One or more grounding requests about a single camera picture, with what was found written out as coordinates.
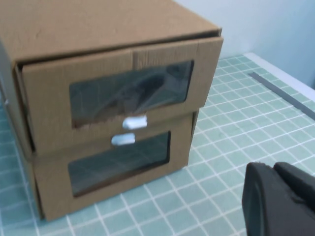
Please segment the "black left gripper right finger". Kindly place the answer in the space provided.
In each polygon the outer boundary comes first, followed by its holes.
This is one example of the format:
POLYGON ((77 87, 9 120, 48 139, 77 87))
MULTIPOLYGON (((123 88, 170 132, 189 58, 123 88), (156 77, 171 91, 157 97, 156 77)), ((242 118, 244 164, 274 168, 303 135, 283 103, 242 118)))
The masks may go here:
POLYGON ((274 170, 307 205, 315 204, 315 177, 286 163, 277 162, 274 170))

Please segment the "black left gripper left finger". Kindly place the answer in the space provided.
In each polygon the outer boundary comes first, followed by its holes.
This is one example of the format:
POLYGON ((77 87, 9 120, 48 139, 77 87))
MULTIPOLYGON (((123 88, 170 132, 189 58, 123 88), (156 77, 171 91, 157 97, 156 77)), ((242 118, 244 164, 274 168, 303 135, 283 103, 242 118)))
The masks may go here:
POLYGON ((242 209, 249 236, 315 234, 315 205, 307 205, 264 163, 246 166, 242 209))

